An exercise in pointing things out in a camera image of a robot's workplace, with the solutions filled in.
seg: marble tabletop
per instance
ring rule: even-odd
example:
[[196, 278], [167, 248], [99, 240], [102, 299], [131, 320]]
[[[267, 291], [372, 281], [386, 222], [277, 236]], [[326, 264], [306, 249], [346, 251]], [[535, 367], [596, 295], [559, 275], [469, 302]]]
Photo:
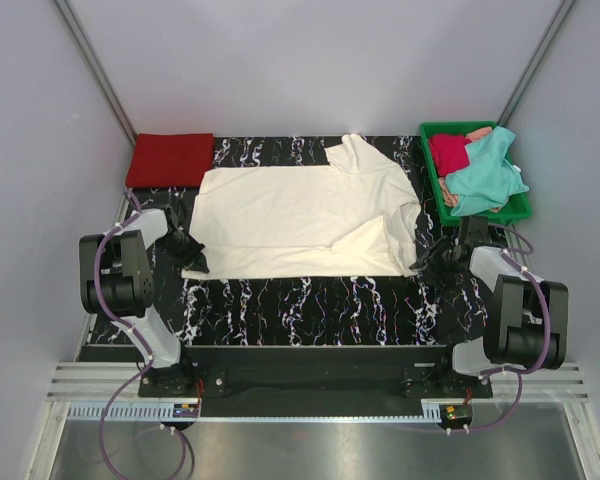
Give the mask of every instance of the marble tabletop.
[[[406, 172], [420, 198], [417, 252], [443, 233], [420, 138], [365, 137]], [[325, 148], [339, 137], [217, 138], [214, 167], [298, 166], [327, 163]], [[136, 191], [143, 207], [186, 206], [188, 228], [196, 189]], [[445, 228], [444, 232], [453, 229]], [[492, 237], [502, 241], [493, 231]], [[418, 277], [303, 277], [262, 280], [184, 280], [168, 255], [147, 251], [155, 305], [185, 345], [430, 345], [479, 337], [491, 293], [471, 274], [444, 291]], [[105, 319], [90, 327], [87, 345], [130, 344]]]

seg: red cloth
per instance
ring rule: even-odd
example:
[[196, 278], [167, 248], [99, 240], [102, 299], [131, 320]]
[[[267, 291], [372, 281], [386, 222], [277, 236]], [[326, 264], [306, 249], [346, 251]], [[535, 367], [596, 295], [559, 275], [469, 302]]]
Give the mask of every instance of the red cloth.
[[199, 187], [211, 170], [213, 135], [149, 135], [136, 140], [126, 184], [130, 188]]
[[469, 166], [469, 156], [464, 146], [471, 140], [464, 135], [449, 135], [437, 133], [429, 139], [431, 155], [436, 164], [439, 177], [446, 177], [450, 173]]

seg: green plastic bin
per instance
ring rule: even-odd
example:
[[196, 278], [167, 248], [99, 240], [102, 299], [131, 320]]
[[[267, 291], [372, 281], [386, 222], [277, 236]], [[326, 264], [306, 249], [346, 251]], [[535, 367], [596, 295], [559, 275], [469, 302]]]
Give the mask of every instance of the green plastic bin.
[[[436, 200], [436, 207], [440, 215], [440, 223], [445, 227], [455, 227], [460, 224], [460, 218], [451, 215], [451, 207], [444, 204], [442, 190], [438, 183], [438, 172], [436, 165], [433, 163], [433, 156], [429, 148], [429, 139], [436, 133], [449, 133], [452, 135], [466, 135], [474, 130], [482, 127], [495, 128], [498, 124], [495, 122], [442, 122], [442, 123], [423, 123], [420, 125], [420, 137], [422, 142], [422, 150], [424, 158], [427, 162], [427, 170], [429, 171], [429, 180], [433, 187], [433, 196]], [[511, 155], [507, 152], [506, 159], [513, 165]], [[483, 212], [480, 215], [489, 217], [489, 221], [499, 223], [500, 225], [512, 225], [524, 218], [531, 216], [531, 205], [526, 193], [518, 193], [509, 197], [507, 204], [502, 207], [498, 213]]]

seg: turquoise towel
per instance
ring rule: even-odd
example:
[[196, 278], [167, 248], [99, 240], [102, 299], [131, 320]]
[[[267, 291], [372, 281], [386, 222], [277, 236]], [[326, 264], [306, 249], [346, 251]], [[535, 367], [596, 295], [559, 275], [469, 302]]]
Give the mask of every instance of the turquoise towel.
[[465, 147], [469, 166], [445, 177], [449, 191], [458, 195], [451, 215], [464, 217], [503, 207], [511, 195], [529, 191], [520, 172], [504, 158], [514, 138], [513, 132], [496, 127]]

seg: gray floor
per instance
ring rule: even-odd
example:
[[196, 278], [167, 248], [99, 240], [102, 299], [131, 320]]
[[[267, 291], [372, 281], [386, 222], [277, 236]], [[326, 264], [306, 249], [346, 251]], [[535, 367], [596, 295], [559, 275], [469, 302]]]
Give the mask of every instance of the gray floor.
[[[475, 424], [499, 415], [491, 405], [477, 405], [475, 413]], [[149, 426], [106, 425], [107, 448], [123, 447], [114, 464], [134, 480], [166, 478], [180, 459], [180, 442], [164, 432], [129, 442]], [[504, 426], [467, 436], [378, 424], [199, 423], [186, 434], [195, 450], [195, 470], [192, 475], [187, 460], [179, 479], [585, 478], [563, 412], [547, 405], [523, 405]], [[67, 423], [51, 478], [113, 478], [100, 460], [97, 422]]]

